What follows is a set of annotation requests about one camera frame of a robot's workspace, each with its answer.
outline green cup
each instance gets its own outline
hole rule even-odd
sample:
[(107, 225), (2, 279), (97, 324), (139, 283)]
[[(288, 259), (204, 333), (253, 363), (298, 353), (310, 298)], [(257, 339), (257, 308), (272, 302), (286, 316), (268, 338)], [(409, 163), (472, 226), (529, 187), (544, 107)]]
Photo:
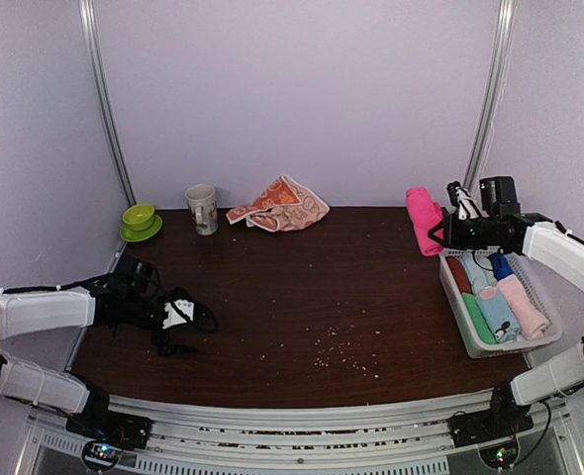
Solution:
[(132, 231), (144, 231), (153, 224), (154, 215), (153, 205), (134, 205), (123, 213), (123, 223)]

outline table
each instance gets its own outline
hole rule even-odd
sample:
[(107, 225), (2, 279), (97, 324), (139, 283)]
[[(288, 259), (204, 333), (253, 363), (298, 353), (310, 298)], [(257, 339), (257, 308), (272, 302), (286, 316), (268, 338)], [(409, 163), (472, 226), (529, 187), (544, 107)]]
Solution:
[(186, 211), (128, 245), (183, 286), (222, 328), (173, 331), (198, 353), (159, 357), (147, 332), (89, 329), (72, 372), (111, 394), (229, 408), (323, 408), (487, 389), (527, 369), (521, 355), (470, 359), (404, 208), (334, 208), (302, 232), (195, 234)]

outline folded cloth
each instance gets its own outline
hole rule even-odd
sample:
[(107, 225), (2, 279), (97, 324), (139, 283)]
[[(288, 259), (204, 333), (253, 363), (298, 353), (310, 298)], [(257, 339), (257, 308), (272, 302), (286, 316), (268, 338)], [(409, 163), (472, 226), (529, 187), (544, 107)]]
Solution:
[(448, 264), (448, 267), (450, 267), (450, 272), (452, 273), (452, 277), (454, 277), (454, 281), (457, 283), (459, 292), (462, 294), (471, 294), (472, 287), (470, 286), (470, 279), (468, 279), (468, 275), (466, 274), (463, 265), (461, 265), (461, 262), (454, 257), (449, 257), (446, 260), (446, 263)]
[(506, 254), (495, 252), (494, 254), (490, 254), (488, 259), (492, 263), (492, 271), (497, 280), (505, 279), (507, 276), (514, 274)]
[(492, 270), (487, 270), (492, 269), (492, 264), (487, 257), (465, 252), (459, 256), (459, 262), (468, 274), (474, 295), (479, 295), (486, 287), (496, 287), (497, 279), (494, 273)]
[[(439, 203), (433, 202), (426, 188), (411, 188), (407, 191), (407, 210), (422, 254), (426, 257), (441, 254), (443, 246), (429, 237), (431, 228), (443, 219)], [(442, 238), (443, 230), (439, 230), (436, 236)]]
[(461, 297), (463, 298), (463, 303), (466, 304), (466, 309), (468, 309), (470, 320), (472, 320), (472, 324), (477, 330), (477, 334), (481, 338), (481, 341), (488, 344), (496, 344), (497, 340), (494, 338), (494, 335), (490, 331), (488, 324), (483, 318), (483, 314), (481, 314), (481, 310), (479, 310), (479, 306), (477, 305), (477, 301), (475, 300), (474, 295), (461, 294)]
[(475, 300), (484, 320), (498, 342), (508, 343), (517, 340), (521, 326), (500, 291), (487, 287), (475, 297)]
[(549, 320), (539, 312), (526, 292), (525, 287), (516, 275), (509, 275), (497, 284), (497, 289), (501, 291), (508, 301), (508, 305), (521, 324), (523, 335), (529, 339), (541, 338)]
[(245, 220), (248, 227), (277, 231), (305, 230), (317, 223), (330, 207), (312, 190), (289, 176), (280, 176), (251, 205), (239, 206), (226, 214), (233, 225)]

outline basket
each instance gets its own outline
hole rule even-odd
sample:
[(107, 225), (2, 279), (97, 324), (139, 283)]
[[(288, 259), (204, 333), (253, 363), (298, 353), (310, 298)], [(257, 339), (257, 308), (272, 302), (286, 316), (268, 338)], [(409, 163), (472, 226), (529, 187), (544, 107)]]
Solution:
[[(489, 255), (495, 252), (492, 250), (477, 250), (474, 251), (477, 255)], [(550, 300), (546, 297), (544, 289), (539, 284), (537, 277), (528, 266), (528, 260), (525, 257), (508, 254), (508, 262), (514, 273), (519, 278), (521, 283), (528, 292), (530, 301), (546, 318), (549, 320), (549, 325), (545, 329), (544, 337), (537, 339), (528, 339), (524, 341), (515, 341), (508, 343), (489, 344), (481, 340), (474, 327), (468, 309), (466, 309), (459, 288), (450, 272), (450, 267), (446, 259), (448, 257), (458, 257), (465, 253), (463, 250), (446, 249), (443, 254), (439, 256), (439, 278), (441, 285), (446, 293), (446, 297), (452, 307), (452, 312), (457, 320), (463, 344), (466, 351), (471, 358), (487, 358), (490, 356), (499, 356), (502, 354), (518, 353), (521, 351), (529, 351), (539, 346), (553, 343), (562, 337), (562, 323), (559, 315), (556, 313)]]

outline mug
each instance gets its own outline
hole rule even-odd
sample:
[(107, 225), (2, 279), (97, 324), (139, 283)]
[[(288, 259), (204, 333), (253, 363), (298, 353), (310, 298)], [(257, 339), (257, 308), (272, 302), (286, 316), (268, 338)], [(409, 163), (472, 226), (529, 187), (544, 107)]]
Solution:
[(186, 190), (184, 197), (195, 220), (198, 235), (209, 236), (217, 230), (217, 198), (212, 185), (195, 185)]

